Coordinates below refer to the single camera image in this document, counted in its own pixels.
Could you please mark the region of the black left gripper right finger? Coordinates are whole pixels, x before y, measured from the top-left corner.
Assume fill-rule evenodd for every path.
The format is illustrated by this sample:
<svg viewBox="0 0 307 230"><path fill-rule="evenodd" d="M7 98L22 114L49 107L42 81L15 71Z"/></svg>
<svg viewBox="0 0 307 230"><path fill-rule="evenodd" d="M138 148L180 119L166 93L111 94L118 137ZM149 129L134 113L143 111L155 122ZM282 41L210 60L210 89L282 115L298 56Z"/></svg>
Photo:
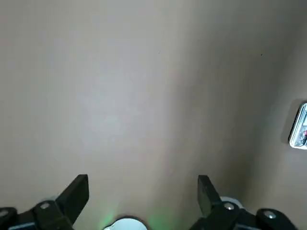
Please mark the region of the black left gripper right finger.
<svg viewBox="0 0 307 230"><path fill-rule="evenodd" d="M296 230L295 224L281 211L260 208L248 212L233 198L219 196L207 175L198 176L197 199L202 216L192 230Z"/></svg>

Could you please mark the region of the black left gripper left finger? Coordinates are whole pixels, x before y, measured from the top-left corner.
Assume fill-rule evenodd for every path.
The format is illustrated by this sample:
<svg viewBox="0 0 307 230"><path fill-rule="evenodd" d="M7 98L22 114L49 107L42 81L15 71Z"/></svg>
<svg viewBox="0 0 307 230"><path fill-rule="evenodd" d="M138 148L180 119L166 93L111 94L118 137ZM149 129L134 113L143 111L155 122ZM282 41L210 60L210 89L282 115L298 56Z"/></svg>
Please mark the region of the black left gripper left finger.
<svg viewBox="0 0 307 230"><path fill-rule="evenodd" d="M2 230L72 230L88 200L88 175L79 174L56 199L37 203L22 213L14 207L1 207L0 228Z"/></svg>

